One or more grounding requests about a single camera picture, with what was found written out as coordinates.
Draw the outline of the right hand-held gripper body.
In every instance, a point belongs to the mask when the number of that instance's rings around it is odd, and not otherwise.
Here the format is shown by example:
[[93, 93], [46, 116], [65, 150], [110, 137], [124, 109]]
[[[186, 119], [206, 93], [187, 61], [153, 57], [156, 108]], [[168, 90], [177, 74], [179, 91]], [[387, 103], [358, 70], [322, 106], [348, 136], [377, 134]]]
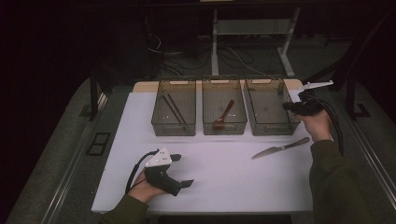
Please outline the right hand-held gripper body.
[[298, 94], [300, 98], [300, 102], [294, 103], [294, 108], [292, 112], [301, 116], [312, 116], [320, 112], [325, 108], [325, 104], [314, 97], [312, 90], [316, 88], [326, 87], [333, 84], [333, 81], [325, 81], [325, 82], [307, 82], [302, 87], [300, 87], [300, 92]]

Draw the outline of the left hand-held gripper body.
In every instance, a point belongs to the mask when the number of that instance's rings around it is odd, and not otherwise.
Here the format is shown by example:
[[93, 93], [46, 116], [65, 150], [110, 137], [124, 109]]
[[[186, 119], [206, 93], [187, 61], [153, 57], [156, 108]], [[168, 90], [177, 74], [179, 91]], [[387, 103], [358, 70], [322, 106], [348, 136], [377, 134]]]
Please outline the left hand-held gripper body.
[[145, 176], [151, 186], [162, 189], [166, 193], [177, 196], [182, 189], [180, 183], [167, 174], [172, 164], [167, 147], [157, 150], [145, 164]]

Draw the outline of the clear brown plastic bin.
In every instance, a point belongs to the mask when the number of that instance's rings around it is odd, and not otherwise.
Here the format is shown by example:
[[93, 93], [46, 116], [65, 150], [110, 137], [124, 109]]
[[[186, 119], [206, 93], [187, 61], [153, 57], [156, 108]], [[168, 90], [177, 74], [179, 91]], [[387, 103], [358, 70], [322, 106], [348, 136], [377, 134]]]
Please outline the clear brown plastic bin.
[[255, 136], [293, 135], [300, 124], [282, 106], [285, 102], [291, 102], [291, 98], [286, 84], [284, 94], [277, 94], [280, 83], [285, 84], [282, 78], [245, 80], [247, 113], [252, 134]]
[[[238, 76], [205, 77], [202, 82], [203, 124], [205, 135], [243, 134], [248, 122], [245, 102]], [[224, 120], [224, 128], [213, 129], [213, 122], [218, 119], [228, 103], [234, 105]]]
[[[165, 103], [171, 94], [186, 124], [179, 123]], [[196, 135], [196, 79], [194, 77], [165, 77], [159, 81], [151, 124], [157, 136]]]

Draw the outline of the brown wooden spoon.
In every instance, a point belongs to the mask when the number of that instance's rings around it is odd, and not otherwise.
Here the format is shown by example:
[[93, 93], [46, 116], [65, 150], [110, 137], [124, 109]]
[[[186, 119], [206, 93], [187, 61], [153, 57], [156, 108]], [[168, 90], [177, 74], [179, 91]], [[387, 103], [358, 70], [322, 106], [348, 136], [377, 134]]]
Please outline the brown wooden spoon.
[[221, 130], [221, 129], [224, 128], [225, 117], [228, 115], [228, 113], [232, 109], [233, 105], [234, 105], [234, 100], [231, 100], [228, 103], [228, 105], [227, 105], [226, 109], [224, 110], [224, 112], [222, 113], [222, 115], [213, 122], [213, 129], [214, 130]]

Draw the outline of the person's right hand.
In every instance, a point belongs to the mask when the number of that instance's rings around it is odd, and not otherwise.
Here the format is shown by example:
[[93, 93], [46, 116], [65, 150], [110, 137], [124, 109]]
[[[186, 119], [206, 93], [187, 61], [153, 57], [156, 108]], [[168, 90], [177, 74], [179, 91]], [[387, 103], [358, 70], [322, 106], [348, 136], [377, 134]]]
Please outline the person's right hand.
[[331, 140], [331, 119], [325, 110], [321, 110], [312, 116], [295, 115], [301, 120], [314, 142]]

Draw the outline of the person's left hand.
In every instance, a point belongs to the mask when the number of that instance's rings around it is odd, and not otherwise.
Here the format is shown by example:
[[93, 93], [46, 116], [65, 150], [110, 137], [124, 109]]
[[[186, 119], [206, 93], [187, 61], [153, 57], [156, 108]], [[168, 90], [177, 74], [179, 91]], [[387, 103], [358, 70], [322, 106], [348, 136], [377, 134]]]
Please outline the person's left hand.
[[164, 194], [162, 189], [158, 189], [150, 185], [150, 183], [146, 180], [144, 172], [141, 172], [137, 176], [132, 188], [128, 191], [129, 196], [142, 203], [148, 203], [154, 197], [162, 194]]

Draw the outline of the white table mat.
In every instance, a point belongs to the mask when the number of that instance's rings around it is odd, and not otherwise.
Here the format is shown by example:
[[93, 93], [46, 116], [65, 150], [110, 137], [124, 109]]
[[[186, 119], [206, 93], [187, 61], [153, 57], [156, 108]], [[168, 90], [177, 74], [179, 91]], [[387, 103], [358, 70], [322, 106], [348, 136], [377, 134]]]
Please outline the white table mat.
[[149, 204], [151, 214], [289, 213], [312, 208], [308, 173], [310, 146], [292, 142], [307, 135], [205, 135], [158, 137], [151, 126], [156, 95], [132, 92], [96, 191], [92, 211], [111, 210], [124, 194], [127, 180], [140, 158], [167, 147], [179, 154], [168, 174], [191, 180], [177, 196], [160, 195]]

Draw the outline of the metal table knife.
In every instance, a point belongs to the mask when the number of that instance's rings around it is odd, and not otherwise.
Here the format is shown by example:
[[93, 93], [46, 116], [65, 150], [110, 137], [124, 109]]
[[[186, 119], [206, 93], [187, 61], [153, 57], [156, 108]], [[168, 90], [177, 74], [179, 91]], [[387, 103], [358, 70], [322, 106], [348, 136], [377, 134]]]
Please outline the metal table knife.
[[291, 147], [297, 147], [297, 146], [303, 145], [305, 143], [308, 143], [309, 141], [310, 141], [309, 137], [304, 137], [304, 138], [302, 138], [302, 139], [300, 139], [300, 140], [298, 140], [298, 141], [296, 141], [294, 143], [287, 144], [287, 145], [282, 146], [282, 147], [269, 147], [269, 148], [267, 148], [267, 149], [255, 154], [254, 156], [251, 157], [251, 159], [255, 160], [255, 159], [258, 159], [258, 158], [261, 158], [261, 157], [264, 157], [264, 156], [268, 156], [268, 155], [277, 153], [279, 151], [282, 151], [282, 150], [285, 150], [285, 149], [288, 149], [288, 148], [291, 148]]

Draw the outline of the black metal stand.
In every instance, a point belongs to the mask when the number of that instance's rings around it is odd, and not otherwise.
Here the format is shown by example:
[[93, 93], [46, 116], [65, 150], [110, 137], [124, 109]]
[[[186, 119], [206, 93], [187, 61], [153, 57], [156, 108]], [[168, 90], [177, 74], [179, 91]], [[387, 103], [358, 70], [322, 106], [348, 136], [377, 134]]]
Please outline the black metal stand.
[[346, 111], [355, 119], [356, 84], [362, 84], [396, 122], [396, 9], [359, 31], [332, 77], [334, 91], [346, 84]]

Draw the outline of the white metal stand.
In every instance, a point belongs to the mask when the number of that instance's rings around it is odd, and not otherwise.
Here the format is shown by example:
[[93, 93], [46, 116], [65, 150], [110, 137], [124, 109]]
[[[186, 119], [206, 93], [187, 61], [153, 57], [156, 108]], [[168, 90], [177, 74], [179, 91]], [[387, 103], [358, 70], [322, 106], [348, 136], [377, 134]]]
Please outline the white metal stand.
[[218, 35], [285, 35], [283, 45], [276, 51], [286, 75], [294, 77], [287, 53], [300, 11], [301, 9], [296, 7], [289, 19], [220, 20], [215, 9], [212, 22], [211, 74], [219, 74]]

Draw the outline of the black rectangular floor frame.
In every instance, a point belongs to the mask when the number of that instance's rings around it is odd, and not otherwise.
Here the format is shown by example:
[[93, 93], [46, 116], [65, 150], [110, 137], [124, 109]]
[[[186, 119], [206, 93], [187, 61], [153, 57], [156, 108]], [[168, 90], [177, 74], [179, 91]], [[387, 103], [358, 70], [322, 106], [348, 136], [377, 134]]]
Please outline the black rectangular floor frame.
[[96, 133], [86, 154], [89, 156], [101, 156], [106, 149], [110, 133]]

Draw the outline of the metal floor rail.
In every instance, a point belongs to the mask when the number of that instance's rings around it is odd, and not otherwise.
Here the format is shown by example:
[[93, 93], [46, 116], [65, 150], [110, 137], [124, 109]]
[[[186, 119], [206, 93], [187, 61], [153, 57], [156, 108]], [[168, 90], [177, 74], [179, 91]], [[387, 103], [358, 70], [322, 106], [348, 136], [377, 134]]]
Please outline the metal floor rail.
[[332, 93], [339, 118], [345, 155], [352, 159], [362, 187], [371, 197], [383, 197], [396, 209], [396, 125], [385, 111], [364, 93], [354, 104], [356, 117], [347, 113], [341, 92]]
[[92, 111], [101, 110], [106, 100], [103, 93], [94, 97], [88, 93], [75, 94], [66, 107], [41, 157], [51, 190], [40, 224], [55, 223], [96, 125]]

